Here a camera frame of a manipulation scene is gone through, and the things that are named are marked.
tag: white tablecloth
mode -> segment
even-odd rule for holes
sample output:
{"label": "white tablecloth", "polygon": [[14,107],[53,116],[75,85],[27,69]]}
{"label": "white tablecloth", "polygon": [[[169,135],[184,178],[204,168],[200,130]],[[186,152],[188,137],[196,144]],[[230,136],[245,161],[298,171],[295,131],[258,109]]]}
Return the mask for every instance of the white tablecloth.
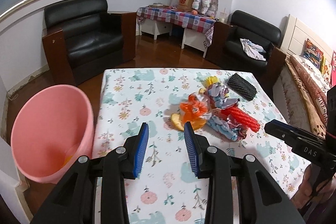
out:
{"label": "white tablecloth", "polygon": [[[201,224],[205,216],[208,179],[197,179],[191,171],[183,132],[174,129],[170,116],[189,94],[203,87],[206,77],[216,75],[225,81],[235,72],[206,69],[142,68],[106,70],[102,82],[101,106],[96,126],[92,157],[105,156],[122,146],[127,137],[138,133],[142,122],[149,124],[150,138],[142,172],[136,180],[126,180],[127,208],[131,224]],[[231,142],[209,126],[196,131],[228,155],[242,158],[253,154],[291,198],[309,164],[293,154],[284,142],[263,130],[272,119],[285,122],[278,109],[251,73],[239,72],[258,93],[239,106],[261,124],[258,133]],[[232,189],[236,191],[233,179]],[[97,189],[96,223],[100,223],[100,181]],[[238,223],[237,196],[234,196],[235,223]]]}

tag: crumpled plastic wrapper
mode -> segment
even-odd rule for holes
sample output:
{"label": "crumpled plastic wrapper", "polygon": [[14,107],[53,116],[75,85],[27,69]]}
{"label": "crumpled plastic wrapper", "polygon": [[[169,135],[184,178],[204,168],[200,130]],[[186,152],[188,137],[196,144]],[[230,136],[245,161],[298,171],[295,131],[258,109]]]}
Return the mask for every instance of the crumpled plastic wrapper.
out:
{"label": "crumpled plastic wrapper", "polygon": [[226,109],[239,102],[238,98],[228,97],[229,89],[221,82],[214,83],[207,88],[206,95],[210,98],[212,108]]}
{"label": "crumpled plastic wrapper", "polygon": [[207,125],[229,140],[236,142],[246,138],[247,128],[243,124],[238,123],[232,115],[212,115],[207,121]]}

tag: pink plastic bin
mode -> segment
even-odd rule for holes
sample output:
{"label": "pink plastic bin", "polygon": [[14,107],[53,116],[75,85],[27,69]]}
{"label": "pink plastic bin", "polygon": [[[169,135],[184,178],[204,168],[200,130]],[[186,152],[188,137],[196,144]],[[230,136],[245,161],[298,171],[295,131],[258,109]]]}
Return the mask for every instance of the pink plastic bin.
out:
{"label": "pink plastic bin", "polygon": [[92,106],[72,85],[34,95],[17,115],[11,135],[17,168],[40,183],[57,183],[79,156],[91,157],[92,142]]}

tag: black leather armchair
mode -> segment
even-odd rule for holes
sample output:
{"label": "black leather armchair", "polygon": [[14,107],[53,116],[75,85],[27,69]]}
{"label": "black leather armchair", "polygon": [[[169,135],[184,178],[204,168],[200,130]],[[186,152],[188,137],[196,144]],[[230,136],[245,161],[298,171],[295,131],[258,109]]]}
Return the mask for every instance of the black leather armchair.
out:
{"label": "black leather armchair", "polygon": [[[245,38],[258,44],[266,51],[266,61],[255,60],[246,55],[240,42]],[[212,44],[206,59],[226,70],[251,72],[263,89],[272,94],[286,54],[278,46],[281,31],[274,25],[253,15],[237,10],[231,17],[231,26],[216,22]]]}
{"label": "black leather armchair", "polygon": [[44,9],[43,47],[55,84],[80,83],[135,57],[135,13],[108,14],[106,0],[64,0]]}

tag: orange fruit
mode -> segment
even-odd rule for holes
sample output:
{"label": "orange fruit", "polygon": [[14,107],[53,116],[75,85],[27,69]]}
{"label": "orange fruit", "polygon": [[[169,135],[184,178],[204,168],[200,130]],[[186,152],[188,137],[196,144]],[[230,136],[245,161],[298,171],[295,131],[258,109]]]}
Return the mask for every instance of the orange fruit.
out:
{"label": "orange fruit", "polygon": [[[182,122],[182,118],[180,114],[173,113],[171,115],[171,121],[173,122],[177,130],[184,131],[184,123]],[[190,123],[191,123],[193,130],[198,130],[202,128],[206,124],[206,122],[207,120],[204,120],[202,118],[197,118],[196,120],[193,120]]]}

